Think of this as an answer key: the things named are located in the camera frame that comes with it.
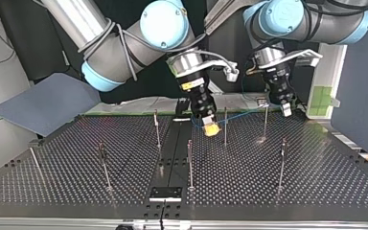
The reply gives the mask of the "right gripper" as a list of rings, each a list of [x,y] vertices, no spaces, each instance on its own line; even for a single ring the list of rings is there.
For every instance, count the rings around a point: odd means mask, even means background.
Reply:
[[[197,118],[202,118],[204,134],[208,137],[217,135],[220,128],[213,115],[217,106],[208,89],[210,81],[207,72],[197,71],[176,80],[180,89],[190,98],[192,112]]]

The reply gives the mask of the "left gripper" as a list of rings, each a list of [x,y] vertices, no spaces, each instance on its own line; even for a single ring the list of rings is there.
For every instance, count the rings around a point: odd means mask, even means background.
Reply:
[[[285,117],[292,114],[290,103],[295,99],[295,90],[289,82],[289,65],[284,62],[264,69],[263,80],[269,86],[269,100],[273,104],[282,104]]]

